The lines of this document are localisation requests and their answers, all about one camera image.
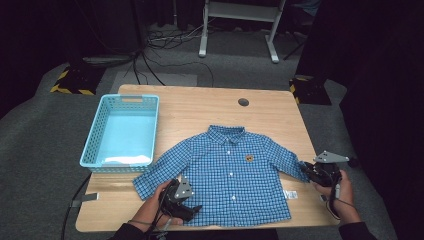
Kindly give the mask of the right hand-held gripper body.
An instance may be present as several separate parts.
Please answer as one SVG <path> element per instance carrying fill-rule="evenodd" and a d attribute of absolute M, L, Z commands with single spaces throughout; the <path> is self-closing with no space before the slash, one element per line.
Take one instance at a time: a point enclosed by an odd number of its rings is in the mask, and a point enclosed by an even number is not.
<path fill-rule="evenodd" d="M 338 163 L 348 162 L 349 158 L 329 151 L 323 151 L 313 159 L 309 167 L 309 178 L 323 187 L 332 187 L 341 178 Z"/>

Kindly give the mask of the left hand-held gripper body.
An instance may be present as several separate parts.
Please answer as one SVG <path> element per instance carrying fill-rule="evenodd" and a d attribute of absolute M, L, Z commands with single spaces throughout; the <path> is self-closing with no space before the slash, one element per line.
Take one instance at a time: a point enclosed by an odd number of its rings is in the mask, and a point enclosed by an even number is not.
<path fill-rule="evenodd" d="M 160 194 L 160 209 L 165 215 L 190 221 L 194 218 L 196 209 L 186 207 L 183 202 L 193 195 L 194 192 L 187 178 L 172 179 Z"/>

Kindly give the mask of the blue checked shirt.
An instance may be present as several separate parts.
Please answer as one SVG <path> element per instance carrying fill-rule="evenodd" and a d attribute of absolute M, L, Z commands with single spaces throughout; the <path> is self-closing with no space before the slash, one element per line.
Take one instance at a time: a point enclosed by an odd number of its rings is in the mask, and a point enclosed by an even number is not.
<path fill-rule="evenodd" d="M 145 200 L 158 185 L 181 175 L 194 191 L 184 204 L 202 207 L 187 226 L 247 227 L 291 218 L 279 174 L 306 182 L 302 166 L 267 136 L 211 125 L 167 150 L 133 184 Z"/>

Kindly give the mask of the person's left hand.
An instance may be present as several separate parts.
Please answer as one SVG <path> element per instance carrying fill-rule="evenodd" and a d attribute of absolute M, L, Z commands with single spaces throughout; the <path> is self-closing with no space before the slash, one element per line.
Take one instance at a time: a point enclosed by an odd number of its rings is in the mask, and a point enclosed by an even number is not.
<path fill-rule="evenodd" d="M 183 220 L 162 214 L 159 207 L 159 196 L 168 186 L 169 181 L 160 184 L 154 194 L 148 198 L 132 217 L 129 223 L 143 232 L 147 232 L 153 225 L 162 227 L 166 224 L 182 225 Z"/>

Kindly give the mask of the person's right hand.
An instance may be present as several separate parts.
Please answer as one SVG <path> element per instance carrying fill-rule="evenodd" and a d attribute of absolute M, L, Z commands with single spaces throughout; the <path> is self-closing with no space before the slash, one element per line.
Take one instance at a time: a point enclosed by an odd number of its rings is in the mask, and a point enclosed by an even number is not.
<path fill-rule="evenodd" d="M 339 196 L 333 201 L 333 208 L 336 210 L 340 224 L 351 224 L 361 221 L 359 213 L 354 206 L 354 195 L 351 181 L 344 170 L 340 171 L 341 180 L 339 182 Z"/>

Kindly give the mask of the black yellow striped stand base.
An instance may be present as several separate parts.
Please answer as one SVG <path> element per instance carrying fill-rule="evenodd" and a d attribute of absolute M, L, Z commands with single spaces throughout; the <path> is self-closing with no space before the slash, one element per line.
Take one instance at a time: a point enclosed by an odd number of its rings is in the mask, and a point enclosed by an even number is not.
<path fill-rule="evenodd" d="M 77 69 L 67 66 L 57 78 L 51 92 L 95 95 L 105 68 Z"/>
<path fill-rule="evenodd" d="M 289 90 L 298 104 L 331 105 L 322 79 L 292 78 Z"/>

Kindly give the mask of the light blue plastic basket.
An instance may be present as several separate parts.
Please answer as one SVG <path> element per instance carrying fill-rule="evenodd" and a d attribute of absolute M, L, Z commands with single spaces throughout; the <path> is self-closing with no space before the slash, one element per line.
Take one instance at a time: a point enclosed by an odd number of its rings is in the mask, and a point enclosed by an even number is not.
<path fill-rule="evenodd" d="M 93 173 L 147 170 L 154 159 L 159 103 L 152 94 L 102 96 L 80 165 Z"/>

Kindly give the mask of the grey tape strip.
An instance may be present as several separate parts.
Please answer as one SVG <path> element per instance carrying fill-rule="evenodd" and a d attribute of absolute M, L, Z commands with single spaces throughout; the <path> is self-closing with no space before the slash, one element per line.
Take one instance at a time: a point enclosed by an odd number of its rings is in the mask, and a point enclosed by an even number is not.
<path fill-rule="evenodd" d="M 71 208 L 78 208 L 82 205 L 83 202 L 87 202 L 87 201 L 95 201 L 98 199 L 98 194 L 97 193 L 90 193 L 90 194 L 86 194 L 83 195 L 80 199 L 77 200 L 72 200 L 70 207 Z"/>

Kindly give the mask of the grey floor plate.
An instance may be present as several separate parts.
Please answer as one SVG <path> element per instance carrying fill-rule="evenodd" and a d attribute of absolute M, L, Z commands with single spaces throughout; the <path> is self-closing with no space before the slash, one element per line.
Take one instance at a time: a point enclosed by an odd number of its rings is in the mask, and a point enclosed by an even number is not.
<path fill-rule="evenodd" d="M 162 81 L 166 86 L 196 86 L 197 76 L 193 74 L 170 74 L 157 73 L 153 75 L 150 72 L 118 72 L 115 81 L 111 87 L 111 93 L 117 93 L 121 85 L 159 85 Z"/>

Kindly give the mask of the grey power strip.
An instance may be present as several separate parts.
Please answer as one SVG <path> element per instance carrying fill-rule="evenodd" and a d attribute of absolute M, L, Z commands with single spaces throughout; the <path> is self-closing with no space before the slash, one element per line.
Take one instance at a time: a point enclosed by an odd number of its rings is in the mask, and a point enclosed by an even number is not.
<path fill-rule="evenodd" d="M 119 66 L 131 62 L 133 59 L 132 56 L 93 56 L 93 57 L 84 57 L 83 60 L 91 65 L 96 67 L 108 67 L 108 66 Z"/>

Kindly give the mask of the white metal desk frame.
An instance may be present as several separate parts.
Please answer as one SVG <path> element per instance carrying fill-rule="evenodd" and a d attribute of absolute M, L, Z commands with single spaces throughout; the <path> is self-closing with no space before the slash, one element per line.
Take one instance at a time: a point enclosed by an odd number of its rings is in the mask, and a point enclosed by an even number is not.
<path fill-rule="evenodd" d="M 256 6 L 236 3 L 216 2 L 205 0 L 203 7 L 203 27 L 198 56 L 204 58 L 207 54 L 208 23 L 210 17 L 268 22 L 272 24 L 271 30 L 265 36 L 271 61 L 279 62 L 279 57 L 274 47 L 274 37 L 280 23 L 286 0 L 279 0 L 277 7 Z"/>

